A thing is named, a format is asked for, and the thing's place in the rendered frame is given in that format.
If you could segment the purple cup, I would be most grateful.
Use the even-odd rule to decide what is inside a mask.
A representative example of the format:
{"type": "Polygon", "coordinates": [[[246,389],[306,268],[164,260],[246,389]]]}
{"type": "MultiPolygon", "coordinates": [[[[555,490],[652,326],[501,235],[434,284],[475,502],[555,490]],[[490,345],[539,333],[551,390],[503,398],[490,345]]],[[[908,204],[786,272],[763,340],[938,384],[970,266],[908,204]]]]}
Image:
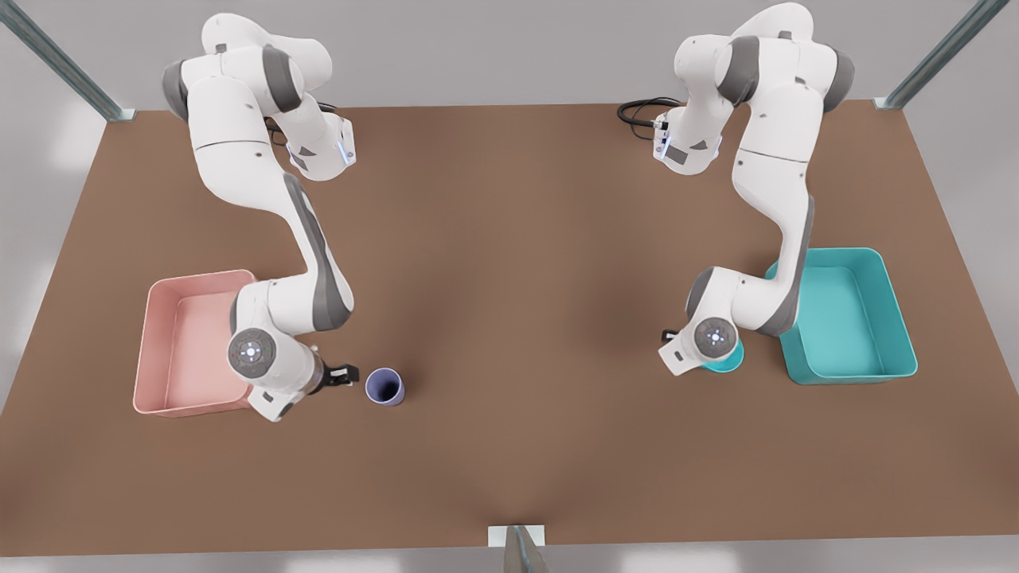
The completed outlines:
{"type": "Polygon", "coordinates": [[[403,377],[392,368],[372,371],[364,382],[364,388],[373,403],[385,407],[400,405],[405,396],[403,377]]]}

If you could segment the pink plastic box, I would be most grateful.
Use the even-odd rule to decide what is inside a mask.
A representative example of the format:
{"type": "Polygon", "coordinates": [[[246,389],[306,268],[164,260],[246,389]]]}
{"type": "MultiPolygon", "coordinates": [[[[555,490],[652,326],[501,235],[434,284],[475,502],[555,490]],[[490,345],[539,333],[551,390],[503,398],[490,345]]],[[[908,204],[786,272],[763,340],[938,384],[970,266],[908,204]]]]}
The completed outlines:
{"type": "Polygon", "coordinates": [[[181,418],[248,409],[251,387],[227,363],[229,313],[250,271],[167,277],[150,287],[132,406],[181,418]]]}

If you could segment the teal bowl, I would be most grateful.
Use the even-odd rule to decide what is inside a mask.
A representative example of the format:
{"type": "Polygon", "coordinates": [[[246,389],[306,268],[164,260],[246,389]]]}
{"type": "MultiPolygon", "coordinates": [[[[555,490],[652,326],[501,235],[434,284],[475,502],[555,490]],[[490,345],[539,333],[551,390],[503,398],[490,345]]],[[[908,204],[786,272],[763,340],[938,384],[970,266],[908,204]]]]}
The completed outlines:
{"type": "Polygon", "coordinates": [[[738,369],[742,365],[744,361],[744,356],[745,356],[745,349],[743,340],[738,340],[734,351],[732,351],[732,354],[729,354],[728,357],[725,358],[725,360],[706,362],[702,364],[701,367],[717,373],[732,372],[738,369]]]}

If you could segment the teal plastic box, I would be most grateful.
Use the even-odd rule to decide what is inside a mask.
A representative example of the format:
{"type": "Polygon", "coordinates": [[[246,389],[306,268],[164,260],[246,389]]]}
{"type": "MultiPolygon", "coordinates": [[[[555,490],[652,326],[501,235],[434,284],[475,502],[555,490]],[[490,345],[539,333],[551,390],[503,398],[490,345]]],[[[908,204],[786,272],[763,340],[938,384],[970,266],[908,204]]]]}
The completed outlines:
{"type": "Polygon", "coordinates": [[[809,249],[796,323],[779,340],[796,384],[874,384],[918,369],[884,259],[870,248],[809,249]]]}

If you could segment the silver frame post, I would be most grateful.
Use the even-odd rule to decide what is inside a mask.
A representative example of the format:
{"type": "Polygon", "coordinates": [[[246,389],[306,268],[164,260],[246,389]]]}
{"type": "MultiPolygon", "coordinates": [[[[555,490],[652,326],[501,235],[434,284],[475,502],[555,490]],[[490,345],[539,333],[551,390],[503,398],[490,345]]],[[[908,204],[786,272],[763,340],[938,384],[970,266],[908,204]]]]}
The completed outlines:
{"type": "Polygon", "coordinates": [[[487,529],[488,546],[503,548],[502,573],[550,573],[540,552],[545,546],[545,526],[494,525],[487,529]]]}
{"type": "Polygon", "coordinates": [[[14,2],[0,0],[0,23],[62,79],[107,123],[135,120],[137,111],[119,106],[14,2]]]}
{"type": "Polygon", "coordinates": [[[977,0],[960,21],[884,97],[873,98],[877,110],[902,110],[935,79],[953,59],[1011,3],[1012,0],[977,0]]]}

